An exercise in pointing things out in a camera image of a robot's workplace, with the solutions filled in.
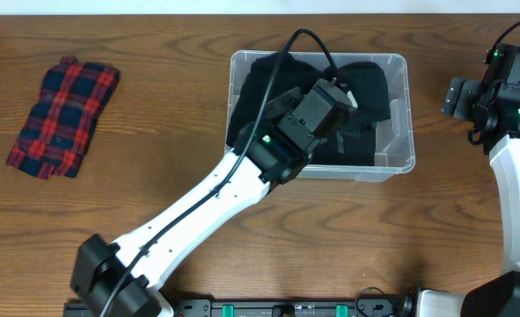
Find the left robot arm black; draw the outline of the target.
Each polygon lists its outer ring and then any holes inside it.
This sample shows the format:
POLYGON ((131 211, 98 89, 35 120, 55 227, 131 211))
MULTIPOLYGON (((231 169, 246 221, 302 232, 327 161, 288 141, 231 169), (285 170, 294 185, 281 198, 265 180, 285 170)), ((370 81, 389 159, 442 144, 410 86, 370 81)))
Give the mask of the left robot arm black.
POLYGON ((106 243, 95 234, 77 250, 71 289, 95 316, 172 316, 160 290, 208 236, 277 186, 294 180, 314 150, 357 109, 346 85, 318 80, 293 88, 246 124, 198 185, 134 231, 106 243))

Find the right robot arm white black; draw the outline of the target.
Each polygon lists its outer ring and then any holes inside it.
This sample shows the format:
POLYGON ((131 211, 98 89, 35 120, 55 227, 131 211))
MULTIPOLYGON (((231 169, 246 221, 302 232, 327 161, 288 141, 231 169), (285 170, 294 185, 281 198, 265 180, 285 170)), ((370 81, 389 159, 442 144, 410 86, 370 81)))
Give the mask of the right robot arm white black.
POLYGON ((502 273, 466 294, 419 289, 403 316, 520 316, 520 47, 497 42, 482 80, 451 80, 443 113, 472 123, 467 137, 483 147, 494 171, 502 214, 502 273))

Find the large black garment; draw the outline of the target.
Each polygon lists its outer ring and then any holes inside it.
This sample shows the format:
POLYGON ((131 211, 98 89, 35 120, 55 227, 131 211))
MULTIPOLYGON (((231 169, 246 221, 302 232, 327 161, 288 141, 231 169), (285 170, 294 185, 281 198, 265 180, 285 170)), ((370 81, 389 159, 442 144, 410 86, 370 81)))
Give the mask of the large black garment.
MULTIPOLYGON (((230 147, 234 145, 238 132, 248 122, 256 120, 277 57, 274 53, 253 62, 231 115, 226 137, 226 144, 230 147)), ((328 68, 317 70, 310 64, 287 55, 276 74, 270 96, 276 97, 294 87, 299 87, 303 93, 307 93, 319 78, 330 75, 331 71, 328 68)), ((355 113, 342 126, 354 123, 377 124, 391 118, 385 74, 377 64, 357 62, 341 66, 338 69, 338 82, 348 87, 357 102, 355 113)))

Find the red plaid shirt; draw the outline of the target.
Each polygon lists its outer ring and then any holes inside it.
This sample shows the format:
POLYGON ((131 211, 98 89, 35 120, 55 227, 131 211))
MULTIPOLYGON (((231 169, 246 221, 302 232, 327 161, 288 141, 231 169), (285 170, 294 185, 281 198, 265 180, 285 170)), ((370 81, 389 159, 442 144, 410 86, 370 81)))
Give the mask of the red plaid shirt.
POLYGON ((42 79, 39 98, 6 164, 42 180, 77 177, 99 116, 120 79, 114 66, 63 57, 42 79))

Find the black garment with tape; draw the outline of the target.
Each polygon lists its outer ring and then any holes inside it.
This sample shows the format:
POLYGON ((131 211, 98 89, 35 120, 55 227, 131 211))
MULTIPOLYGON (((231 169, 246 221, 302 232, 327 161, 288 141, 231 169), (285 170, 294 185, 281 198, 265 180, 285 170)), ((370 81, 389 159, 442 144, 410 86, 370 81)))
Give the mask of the black garment with tape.
POLYGON ((323 166, 374 166, 376 124, 354 123, 332 132, 312 154, 311 163, 323 166))

